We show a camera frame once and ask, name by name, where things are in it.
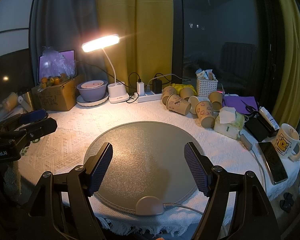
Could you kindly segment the brown paper cup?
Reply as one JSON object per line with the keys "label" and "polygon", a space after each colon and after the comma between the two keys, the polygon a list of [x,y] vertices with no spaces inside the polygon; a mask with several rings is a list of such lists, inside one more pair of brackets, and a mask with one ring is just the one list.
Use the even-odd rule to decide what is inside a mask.
{"label": "brown paper cup", "polygon": [[165,105],[168,98],[173,94],[177,94],[177,91],[174,87],[172,87],[172,86],[165,87],[162,92],[162,97],[161,97],[162,103]]}

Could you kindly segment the paper cup with pink prints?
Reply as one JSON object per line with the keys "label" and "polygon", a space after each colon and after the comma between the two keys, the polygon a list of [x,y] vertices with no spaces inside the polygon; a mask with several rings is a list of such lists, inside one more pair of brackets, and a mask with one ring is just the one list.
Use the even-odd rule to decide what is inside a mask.
{"label": "paper cup with pink prints", "polygon": [[209,101],[201,101],[196,105],[196,114],[199,123],[203,128],[213,128],[215,124],[215,117],[212,103]]}

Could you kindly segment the white inside paper cup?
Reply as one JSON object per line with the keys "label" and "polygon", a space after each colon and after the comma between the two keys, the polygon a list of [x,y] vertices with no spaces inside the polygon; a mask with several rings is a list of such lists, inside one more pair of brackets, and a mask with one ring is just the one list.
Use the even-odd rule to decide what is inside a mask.
{"label": "white inside paper cup", "polygon": [[202,101],[210,101],[207,97],[201,97],[201,96],[191,96],[188,99],[188,102],[191,104],[190,113],[196,114],[196,106],[198,103]]}

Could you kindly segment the paper cup lying front left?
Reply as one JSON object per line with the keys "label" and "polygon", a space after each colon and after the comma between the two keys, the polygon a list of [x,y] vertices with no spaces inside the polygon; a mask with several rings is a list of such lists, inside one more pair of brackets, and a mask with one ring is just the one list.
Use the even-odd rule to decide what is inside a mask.
{"label": "paper cup lying front left", "polygon": [[172,94],[168,97],[166,108],[169,111],[173,111],[181,115],[187,115],[190,111],[191,104],[179,95]]}

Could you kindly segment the paper cup back middle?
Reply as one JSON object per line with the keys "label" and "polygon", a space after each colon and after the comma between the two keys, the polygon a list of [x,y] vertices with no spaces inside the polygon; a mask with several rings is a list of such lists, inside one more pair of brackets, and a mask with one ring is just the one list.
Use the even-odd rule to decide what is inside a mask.
{"label": "paper cup back middle", "polygon": [[194,96],[194,92],[190,87],[184,87],[180,91],[180,97],[186,101],[189,100],[190,97]]}

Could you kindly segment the steel kettle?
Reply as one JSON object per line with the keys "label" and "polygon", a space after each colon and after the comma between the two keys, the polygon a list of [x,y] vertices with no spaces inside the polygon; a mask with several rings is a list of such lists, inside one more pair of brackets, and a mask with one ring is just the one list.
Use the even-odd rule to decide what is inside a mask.
{"label": "steel kettle", "polygon": [[17,93],[17,95],[17,101],[23,107],[23,109],[25,109],[25,111],[29,113],[36,110],[31,90],[21,90]]}

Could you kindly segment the cardboard box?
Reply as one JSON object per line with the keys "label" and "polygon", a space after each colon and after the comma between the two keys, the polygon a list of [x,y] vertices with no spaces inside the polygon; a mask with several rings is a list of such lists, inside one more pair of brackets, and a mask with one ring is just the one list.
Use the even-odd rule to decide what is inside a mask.
{"label": "cardboard box", "polygon": [[78,75],[59,85],[47,87],[38,91],[39,86],[33,87],[32,97],[34,106],[47,111],[69,111],[77,103],[79,96],[77,85],[85,81],[84,75]]}

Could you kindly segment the grey small adapter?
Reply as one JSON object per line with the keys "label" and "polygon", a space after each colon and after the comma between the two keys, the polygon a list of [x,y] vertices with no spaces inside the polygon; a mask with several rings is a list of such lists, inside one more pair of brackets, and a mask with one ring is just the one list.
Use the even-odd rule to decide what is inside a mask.
{"label": "grey small adapter", "polygon": [[241,143],[243,144],[243,146],[244,146],[248,151],[252,150],[253,145],[252,145],[252,143],[247,139],[247,137],[246,137],[244,134],[241,134],[241,135],[239,136],[239,139],[240,139]]}

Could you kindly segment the white plate under bowl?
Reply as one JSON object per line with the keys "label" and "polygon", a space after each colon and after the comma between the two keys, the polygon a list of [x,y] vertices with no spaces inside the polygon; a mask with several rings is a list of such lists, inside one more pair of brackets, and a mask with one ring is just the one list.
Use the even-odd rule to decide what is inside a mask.
{"label": "white plate under bowl", "polygon": [[94,107],[94,106],[103,104],[104,102],[106,102],[108,100],[108,98],[109,98],[109,94],[108,94],[108,92],[106,92],[104,94],[104,96],[100,100],[97,100],[97,101],[92,101],[92,102],[85,101],[81,95],[79,95],[77,97],[76,101],[77,101],[77,104],[79,104],[82,107]]}

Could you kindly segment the black pouch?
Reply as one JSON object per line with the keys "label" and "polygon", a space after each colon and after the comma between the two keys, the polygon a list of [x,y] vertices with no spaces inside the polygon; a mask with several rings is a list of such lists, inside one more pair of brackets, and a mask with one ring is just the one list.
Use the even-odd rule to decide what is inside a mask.
{"label": "black pouch", "polygon": [[253,111],[246,117],[244,127],[258,142],[277,135],[279,130],[274,129],[259,112]]}

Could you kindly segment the purple cloth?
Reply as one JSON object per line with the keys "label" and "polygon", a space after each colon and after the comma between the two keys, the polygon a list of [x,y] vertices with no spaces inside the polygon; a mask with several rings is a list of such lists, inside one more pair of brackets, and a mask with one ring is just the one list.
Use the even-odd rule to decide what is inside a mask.
{"label": "purple cloth", "polygon": [[253,96],[225,96],[223,106],[234,107],[238,113],[251,114],[258,111],[256,100]]}

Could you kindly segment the white desk lamp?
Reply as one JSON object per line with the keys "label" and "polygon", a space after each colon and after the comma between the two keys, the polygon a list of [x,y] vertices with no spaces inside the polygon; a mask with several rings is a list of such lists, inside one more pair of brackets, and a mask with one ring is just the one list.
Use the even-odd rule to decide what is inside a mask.
{"label": "white desk lamp", "polygon": [[114,58],[110,52],[110,48],[118,45],[119,43],[120,37],[118,34],[109,34],[95,38],[81,45],[81,48],[85,53],[92,53],[97,50],[103,51],[106,59],[108,60],[113,71],[114,79],[114,81],[108,85],[109,102],[112,104],[122,103],[129,99],[125,84],[118,80],[118,71],[115,68]]}

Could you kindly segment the white tube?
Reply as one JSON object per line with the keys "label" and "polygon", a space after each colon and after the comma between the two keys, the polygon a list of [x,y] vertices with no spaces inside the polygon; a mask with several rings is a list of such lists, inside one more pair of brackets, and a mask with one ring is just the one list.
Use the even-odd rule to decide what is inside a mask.
{"label": "white tube", "polygon": [[266,120],[266,122],[268,124],[270,124],[270,126],[275,131],[277,131],[278,129],[280,129],[278,123],[275,121],[275,119],[273,118],[273,116],[264,107],[260,107],[259,108],[259,113],[264,117],[264,119]]}

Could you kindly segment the white phone charger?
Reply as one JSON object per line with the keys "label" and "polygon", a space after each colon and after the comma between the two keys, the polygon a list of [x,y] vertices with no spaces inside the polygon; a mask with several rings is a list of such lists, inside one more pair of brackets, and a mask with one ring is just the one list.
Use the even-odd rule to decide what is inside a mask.
{"label": "white phone charger", "polygon": [[136,83],[136,90],[139,96],[145,95],[145,84],[141,81],[141,79],[138,79]]}

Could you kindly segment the yellow curtain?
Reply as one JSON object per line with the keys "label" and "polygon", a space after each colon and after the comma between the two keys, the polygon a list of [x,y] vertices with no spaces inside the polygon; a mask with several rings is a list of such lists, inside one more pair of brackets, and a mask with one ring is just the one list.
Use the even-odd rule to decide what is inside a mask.
{"label": "yellow curtain", "polygon": [[118,79],[136,88],[157,73],[172,71],[173,0],[96,0],[101,36],[118,34],[110,48]]}

